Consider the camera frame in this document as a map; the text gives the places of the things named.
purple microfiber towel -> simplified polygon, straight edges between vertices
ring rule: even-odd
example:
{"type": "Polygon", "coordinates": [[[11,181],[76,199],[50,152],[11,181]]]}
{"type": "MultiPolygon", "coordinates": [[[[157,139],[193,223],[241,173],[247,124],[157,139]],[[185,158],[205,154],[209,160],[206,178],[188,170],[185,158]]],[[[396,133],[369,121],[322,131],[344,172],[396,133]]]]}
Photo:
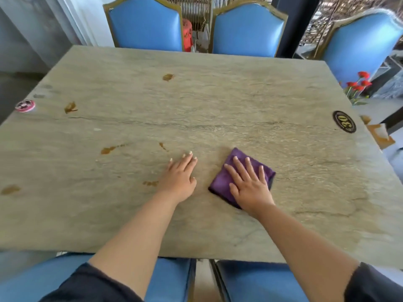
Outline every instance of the purple microfiber towel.
{"type": "MultiPolygon", "coordinates": [[[[225,160],[224,164],[231,165],[235,169],[237,169],[233,162],[234,156],[237,156],[239,161],[245,166],[245,158],[248,156],[245,155],[243,152],[241,152],[236,147],[229,154],[229,156],[225,160]]],[[[249,157],[249,158],[251,160],[251,164],[252,164],[256,174],[259,174],[259,166],[263,165],[264,177],[266,179],[269,189],[271,189],[276,172],[274,172],[271,168],[264,165],[263,163],[260,163],[259,161],[253,159],[252,157],[249,157]]],[[[211,193],[216,194],[217,196],[221,197],[222,199],[224,199],[226,202],[228,202],[230,205],[234,206],[235,208],[241,208],[237,204],[234,196],[232,196],[232,194],[230,192],[229,183],[234,183],[234,180],[232,179],[231,175],[229,174],[229,172],[227,172],[227,170],[224,168],[224,165],[223,165],[221,168],[221,171],[214,178],[214,180],[210,184],[208,190],[211,193]]]]}

table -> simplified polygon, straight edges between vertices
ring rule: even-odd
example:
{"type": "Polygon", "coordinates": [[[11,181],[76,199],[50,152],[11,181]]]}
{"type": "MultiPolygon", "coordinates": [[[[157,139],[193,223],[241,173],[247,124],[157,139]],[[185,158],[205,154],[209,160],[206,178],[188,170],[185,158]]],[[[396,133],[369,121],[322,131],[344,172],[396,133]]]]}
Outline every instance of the table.
{"type": "Polygon", "coordinates": [[[402,185],[322,61],[74,46],[28,98],[36,109],[0,127],[0,249],[97,251],[192,150],[198,185],[160,255],[282,262],[257,221],[207,190],[238,147],[277,172],[279,207],[403,268],[402,185]]]}

gold chair frame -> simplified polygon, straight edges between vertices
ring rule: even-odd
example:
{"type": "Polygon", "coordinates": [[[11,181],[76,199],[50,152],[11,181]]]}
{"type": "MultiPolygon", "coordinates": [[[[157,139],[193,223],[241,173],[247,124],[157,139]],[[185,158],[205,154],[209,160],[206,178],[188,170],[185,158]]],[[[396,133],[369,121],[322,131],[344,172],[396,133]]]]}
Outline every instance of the gold chair frame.
{"type": "Polygon", "coordinates": [[[234,0],[230,4],[228,4],[227,6],[214,9],[213,10],[213,19],[212,19],[212,23],[211,23],[210,43],[209,43],[209,47],[208,47],[208,52],[209,53],[213,52],[214,25],[216,24],[217,16],[220,15],[220,14],[224,14],[226,12],[229,12],[230,10],[235,9],[235,8],[237,8],[239,6],[242,6],[242,5],[245,5],[245,4],[259,4],[259,5],[267,8],[274,16],[276,16],[277,18],[279,18],[279,19],[284,21],[283,29],[281,30],[279,44],[277,45],[277,49],[276,49],[276,53],[275,53],[275,56],[277,55],[277,51],[279,49],[280,41],[281,41],[281,38],[282,38],[283,33],[284,33],[284,28],[285,28],[285,25],[287,23],[288,15],[283,13],[283,12],[280,12],[278,9],[273,7],[271,4],[269,4],[268,2],[263,1],[263,0],[234,0]]]}
{"type": "MultiPolygon", "coordinates": [[[[112,35],[112,39],[113,39],[113,42],[115,44],[115,47],[120,47],[120,46],[119,46],[119,43],[118,43],[118,41],[116,39],[116,36],[115,36],[115,34],[113,32],[112,21],[110,20],[109,11],[111,9],[114,9],[116,6],[122,4],[124,1],[127,1],[127,0],[115,0],[113,2],[110,2],[110,3],[107,3],[107,4],[103,5],[103,10],[105,12],[106,19],[108,20],[109,30],[110,30],[110,33],[112,35]]],[[[181,6],[178,5],[178,4],[170,3],[167,0],[154,0],[154,1],[157,1],[158,3],[164,5],[165,7],[173,9],[173,10],[178,12],[179,19],[180,19],[180,24],[181,24],[182,51],[184,52],[183,21],[182,21],[182,8],[181,8],[181,6]]]]}
{"type": "Polygon", "coordinates": [[[325,37],[325,40],[323,40],[322,43],[320,43],[320,44],[318,44],[316,46],[316,49],[315,49],[314,54],[313,54],[313,57],[310,58],[310,59],[313,59],[313,60],[321,60],[322,59],[322,57],[323,57],[323,55],[324,55],[324,53],[325,53],[325,51],[326,51],[326,49],[327,49],[327,47],[328,47],[328,45],[330,43],[330,40],[332,40],[333,35],[335,34],[336,30],[338,30],[342,26],[349,25],[350,23],[353,23],[354,21],[357,21],[357,20],[359,20],[361,18],[364,18],[366,16],[370,16],[370,15],[373,15],[373,14],[379,14],[379,13],[386,14],[386,15],[390,16],[392,18],[392,20],[398,26],[403,28],[403,21],[400,20],[393,11],[391,11],[389,9],[385,9],[385,8],[368,9],[368,10],[365,10],[365,11],[363,11],[363,12],[357,14],[357,15],[354,15],[354,16],[352,16],[350,18],[334,21],[332,23],[332,26],[330,27],[330,30],[329,30],[328,34],[325,37]]]}

pink sticker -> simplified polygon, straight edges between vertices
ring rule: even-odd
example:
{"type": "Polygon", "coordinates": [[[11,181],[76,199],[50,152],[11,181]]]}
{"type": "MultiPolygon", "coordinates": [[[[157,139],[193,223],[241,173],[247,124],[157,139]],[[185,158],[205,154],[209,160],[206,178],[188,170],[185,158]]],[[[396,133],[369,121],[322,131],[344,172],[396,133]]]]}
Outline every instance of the pink sticker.
{"type": "Polygon", "coordinates": [[[35,102],[29,99],[24,99],[15,106],[18,112],[28,112],[35,108],[35,102]]]}

blue chair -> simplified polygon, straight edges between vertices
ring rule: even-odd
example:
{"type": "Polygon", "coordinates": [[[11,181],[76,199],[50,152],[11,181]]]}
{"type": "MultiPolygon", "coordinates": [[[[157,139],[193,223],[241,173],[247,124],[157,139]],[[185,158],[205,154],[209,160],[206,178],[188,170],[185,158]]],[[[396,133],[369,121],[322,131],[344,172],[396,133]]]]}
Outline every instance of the blue chair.
{"type": "MultiPolygon", "coordinates": [[[[0,283],[0,301],[38,302],[91,257],[92,254],[65,254],[35,265],[0,283]]],[[[158,258],[145,301],[186,302],[190,287],[194,285],[195,271],[195,259],[158,258]]]]}
{"type": "Polygon", "coordinates": [[[263,0],[214,9],[209,53],[275,57],[287,18],[263,0]]]}
{"type": "Polygon", "coordinates": [[[373,76],[402,35],[403,22],[392,11],[370,9],[335,21],[314,59],[324,60],[344,88],[360,71],[373,76]]]}
{"type": "Polygon", "coordinates": [[[103,9],[116,47],[184,51],[179,5],[166,0],[115,0],[103,9]]]}
{"type": "Polygon", "coordinates": [[[287,264],[210,261],[225,302],[309,302],[287,264]]]}

